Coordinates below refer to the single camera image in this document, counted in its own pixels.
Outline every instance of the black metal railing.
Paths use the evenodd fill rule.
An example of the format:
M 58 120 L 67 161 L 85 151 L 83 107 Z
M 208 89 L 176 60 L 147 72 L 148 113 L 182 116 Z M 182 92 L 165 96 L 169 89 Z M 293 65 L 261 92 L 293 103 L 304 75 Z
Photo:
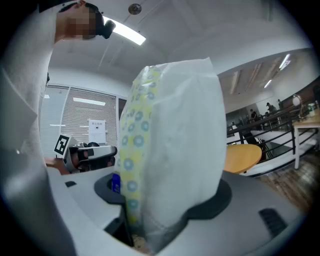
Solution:
M 245 140 L 248 144 L 255 144 L 259 146 L 262 150 L 262 158 L 259 161 L 259 163 L 263 163 L 265 161 L 269 161 L 271 159 L 274 159 L 276 157 L 279 157 L 283 154 L 286 154 L 290 151 L 292 151 L 293 155 L 296 153 L 296 145 L 295 145 L 295 134 L 294 134 L 294 128 L 293 128 L 293 122 L 297 121 L 299 119 L 299 112 L 300 109 L 291 106 L 286 109 L 278 110 L 276 113 L 269 115 L 269 116 L 262 116 L 264 118 L 261 118 L 258 121 L 252 122 L 250 124 L 237 127 L 236 129 L 233 129 L 232 126 L 227 128 L 227 137 L 230 138 L 232 136 L 235 136 L 235 134 L 239 134 L 239 139 L 228 142 L 227 145 L 230 144 L 236 144 L 236 143 L 241 143 L 244 144 Z M 262 124 L 269 124 L 269 127 L 266 128 Z M 258 134 L 253 135 L 251 131 L 262 131 Z M 299 136 L 309 132 L 310 130 L 313 130 L 312 128 L 308 128 L 303 130 Z M 263 140 L 261 138 L 257 138 L 258 136 L 261 136 L 266 133 L 270 133 L 272 131 L 282 131 L 280 135 L 277 135 L 271 139 L 268 140 Z M 277 144 L 276 146 L 269 147 L 267 144 L 271 143 L 272 141 L 285 136 L 287 134 L 291 134 L 291 138 L 286 140 L 285 142 Z M 299 144 L 303 144 L 307 140 L 309 140 L 312 136 L 318 133 L 318 129 L 314 129 L 314 132 L 305 138 L 302 142 Z M 279 149 L 280 147 L 287 147 L 286 144 L 292 142 L 292 147 L 290 147 L 288 150 L 282 151 L 279 154 L 275 154 L 275 150 Z

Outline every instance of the table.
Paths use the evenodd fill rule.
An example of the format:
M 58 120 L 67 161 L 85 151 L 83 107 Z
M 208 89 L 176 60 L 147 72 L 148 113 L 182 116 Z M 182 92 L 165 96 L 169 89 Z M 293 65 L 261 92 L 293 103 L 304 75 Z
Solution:
M 229 145 L 226 148 L 224 170 L 240 174 L 255 166 L 261 159 L 261 148 L 253 144 Z
M 292 125 L 294 127 L 294 137 L 295 137 L 295 162 L 294 168 L 299 168 L 299 128 L 320 128 L 320 109 L 314 110 L 314 116 L 307 116 L 306 119 L 302 121 L 294 122 Z

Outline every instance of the plastic bag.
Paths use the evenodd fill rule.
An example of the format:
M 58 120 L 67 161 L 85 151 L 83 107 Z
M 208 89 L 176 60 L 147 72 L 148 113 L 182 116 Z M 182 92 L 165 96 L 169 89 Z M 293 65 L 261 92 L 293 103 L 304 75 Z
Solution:
M 225 107 L 210 59 L 145 67 L 119 123 L 129 225 L 158 252 L 182 215 L 216 193 L 224 168 Z

